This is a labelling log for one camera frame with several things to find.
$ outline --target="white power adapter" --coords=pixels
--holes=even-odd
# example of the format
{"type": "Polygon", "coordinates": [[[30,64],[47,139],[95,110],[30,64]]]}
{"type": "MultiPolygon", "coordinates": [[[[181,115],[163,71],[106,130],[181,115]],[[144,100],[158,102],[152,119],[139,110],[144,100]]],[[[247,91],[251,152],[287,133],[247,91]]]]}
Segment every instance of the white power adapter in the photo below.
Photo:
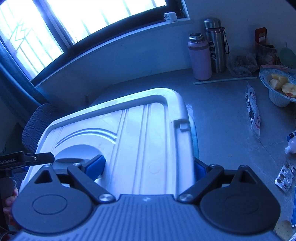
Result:
{"type": "Polygon", "coordinates": [[[167,12],[164,14],[164,17],[165,17],[165,20],[170,23],[178,20],[175,12],[167,12]]]}

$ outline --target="gray tabletop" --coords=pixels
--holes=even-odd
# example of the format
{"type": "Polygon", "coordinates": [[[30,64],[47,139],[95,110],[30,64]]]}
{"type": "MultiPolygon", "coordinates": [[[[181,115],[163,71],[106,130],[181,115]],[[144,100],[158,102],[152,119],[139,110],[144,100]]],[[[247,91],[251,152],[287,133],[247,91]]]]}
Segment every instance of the gray tabletop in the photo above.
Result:
{"type": "Polygon", "coordinates": [[[275,106],[260,79],[249,80],[257,96],[261,115],[258,140],[248,122],[246,80],[193,85],[192,70],[158,74],[113,85],[103,91],[92,105],[139,91],[165,87],[177,91],[193,107],[200,160],[217,163],[226,169],[249,165],[281,204],[280,220],[291,220],[295,184],[284,193],[274,184],[281,167],[295,163],[296,155],[286,155],[286,136],[295,129],[292,107],[275,106]]]}

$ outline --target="window sill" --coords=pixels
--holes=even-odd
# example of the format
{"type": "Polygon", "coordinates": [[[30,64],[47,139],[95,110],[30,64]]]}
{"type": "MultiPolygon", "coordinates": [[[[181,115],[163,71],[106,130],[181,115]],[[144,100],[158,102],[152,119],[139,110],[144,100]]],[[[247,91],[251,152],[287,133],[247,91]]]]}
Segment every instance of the window sill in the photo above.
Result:
{"type": "Polygon", "coordinates": [[[84,52],[83,54],[79,55],[78,57],[72,59],[67,64],[63,65],[58,70],[54,71],[52,74],[50,74],[48,77],[46,77],[43,81],[38,83],[36,85],[36,87],[39,87],[43,82],[45,82],[46,80],[51,78],[51,76],[56,74],[59,70],[63,69],[64,67],[66,67],[68,65],[70,65],[71,63],[77,61],[78,59],[82,59],[82,58],[84,58],[84,57],[86,57],[86,56],[88,56],[90,54],[94,54],[97,51],[99,51],[99,50],[101,50],[103,48],[112,46],[113,44],[116,44],[116,43],[118,43],[120,41],[129,39],[129,38],[132,38],[134,36],[138,36],[138,35],[141,35],[141,34],[144,34],[144,33],[149,33],[149,32],[155,31],[155,30],[159,30],[159,29],[163,29],[163,28],[169,28],[169,27],[175,27],[175,26],[180,26],[180,25],[185,25],[185,24],[192,24],[192,23],[193,23],[193,20],[190,19],[190,18],[181,18],[181,19],[178,19],[178,21],[176,21],[176,22],[172,22],[172,23],[161,22],[161,23],[149,25],[149,26],[146,26],[146,27],[143,27],[143,28],[128,32],[128,33],[123,34],[121,36],[118,36],[116,38],[113,38],[113,39],[111,39],[111,40],[109,40],[107,42],[104,42],[104,43],[102,43],[102,44],[100,44],[100,45],[98,45],[98,46],[84,52]]]}

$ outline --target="thermos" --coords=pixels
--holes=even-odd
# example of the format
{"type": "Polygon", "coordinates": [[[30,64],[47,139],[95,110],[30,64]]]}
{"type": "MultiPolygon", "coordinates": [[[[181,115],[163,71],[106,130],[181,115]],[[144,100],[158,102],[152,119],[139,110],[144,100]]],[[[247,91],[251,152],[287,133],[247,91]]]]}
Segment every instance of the thermos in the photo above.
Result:
{"type": "Polygon", "coordinates": [[[209,44],[201,33],[190,34],[188,42],[189,55],[194,77],[207,80],[212,76],[209,44]]]}
{"type": "Polygon", "coordinates": [[[209,18],[204,20],[205,34],[209,42],[212,70],[216,73],[223,73],[226,70],[226,44],[225,28],[221,26],[218,18],[209,18]]]}

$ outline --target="pink bottle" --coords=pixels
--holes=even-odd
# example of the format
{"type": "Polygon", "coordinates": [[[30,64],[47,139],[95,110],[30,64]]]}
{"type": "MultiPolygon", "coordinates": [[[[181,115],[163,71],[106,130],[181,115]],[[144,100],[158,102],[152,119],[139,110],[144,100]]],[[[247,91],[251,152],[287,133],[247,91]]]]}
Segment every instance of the pink bottle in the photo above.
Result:
{"type": "Polygon", "coordinates": [[[212,76],[209,44],[201,33],[190,34],[189,55],[193,75],[197,80],[208,80],[212,76]]]}

